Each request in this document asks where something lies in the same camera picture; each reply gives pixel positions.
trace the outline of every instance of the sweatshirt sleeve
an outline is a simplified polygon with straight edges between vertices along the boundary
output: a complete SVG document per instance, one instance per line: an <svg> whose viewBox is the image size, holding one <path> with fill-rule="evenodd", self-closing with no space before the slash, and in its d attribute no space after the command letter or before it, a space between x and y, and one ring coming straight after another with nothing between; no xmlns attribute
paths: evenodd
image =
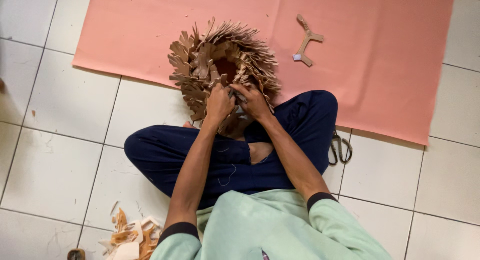
<svg viewBox="0 0 480 260"><path fill-rule="evenodd" d="M317 195L316 198L308 201L310 224L314 229L342 244L360 259L391 259L380 243L341 204L328 196Z"/></svg>
<svg viewBox="0 0 480 260"><path fill-rule="evenodd" d="M197 228L190 223L176 223L165 229L151 260L193 260L201 250Z"/></svg>

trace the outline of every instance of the knee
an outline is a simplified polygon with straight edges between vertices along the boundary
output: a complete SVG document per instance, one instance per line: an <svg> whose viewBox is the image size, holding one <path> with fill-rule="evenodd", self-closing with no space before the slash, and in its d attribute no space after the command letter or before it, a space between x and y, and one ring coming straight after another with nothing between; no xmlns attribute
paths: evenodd
<svg viewBox="0 0 480 260"><path fill-rule="evenodd" d="M142 150L148 145L152 127L153 126L143 128L127 137L125 143L123 144L123 150L129 160L132 160L137 157L137 155L143 153Z"/></svg>
<svg viewBox="0 0 480 260"><path fill-rule="evenodd" d="M309 92L310 96L310 103L312 105L321 105L322 107L337 112L339 108L339 103L337 102L337 98L329 91L323 90L315 90L315 91L307 91Z"/></svg>

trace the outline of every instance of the leg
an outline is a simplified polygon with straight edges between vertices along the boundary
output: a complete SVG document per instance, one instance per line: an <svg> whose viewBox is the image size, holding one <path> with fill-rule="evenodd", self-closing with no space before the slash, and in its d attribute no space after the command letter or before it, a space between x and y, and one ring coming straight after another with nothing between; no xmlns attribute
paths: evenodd
<svg viewBox="0 0 480 260"><path fill-rule="evenodd" d="M336 98L328 91L304 92L275 108L275 117L321 174L328 166L337 108ZM244 135L249 143L271 142L258 122L250 124ZM293 188L275 151L252 169L258 190Z"/></svg>
<svg viewBox="0 0 480 260"><path fill-rule="evenodd" d="M129 160L163 193L172 195L178 173L199 130L157 125L141 129L125 141ZM229 191L252 187L248 144L217 135L199 208L213 206Z"/></svg>

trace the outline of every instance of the wrist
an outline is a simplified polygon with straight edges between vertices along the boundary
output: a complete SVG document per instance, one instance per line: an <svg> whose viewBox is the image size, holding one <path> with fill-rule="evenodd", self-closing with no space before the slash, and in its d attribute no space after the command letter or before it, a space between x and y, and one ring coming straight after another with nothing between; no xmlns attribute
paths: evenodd
<svg viewBox="0 0 480 260"><path fill-rule="evenodd" d="M272 113L268 113L268 115L264 115L257 119L264 128L272 125L274 122L278 122L277 118L272 115Z"/></svg>
<svg viewBox="0 0 480 260"><path fill-rule="evenodd" d="M217 130L219 129L220 123L222 123L222 121L219 120L218 118L207 115L205 117L205 119L203 120L201 128L202 129L205 128L209 131L215 131L215 133L216 133Z"/></svg>

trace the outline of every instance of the white tile floor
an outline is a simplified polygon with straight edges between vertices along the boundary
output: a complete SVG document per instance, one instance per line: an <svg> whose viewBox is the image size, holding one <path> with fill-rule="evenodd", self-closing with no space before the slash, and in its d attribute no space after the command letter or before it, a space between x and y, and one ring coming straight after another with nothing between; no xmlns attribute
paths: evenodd
<svg viewBox="0 0 480 260"><path fill-rule="evenodd" d="M165 219L168 197L123 141L189 111L177 90L70 66L88 2L0 0L2 259L64 259L77 246L103 259L116 200L130 219ZM354 153L327 184L396 260L479 258L479 16L480 0L455 0L429 147L338 129Z"/></svg>

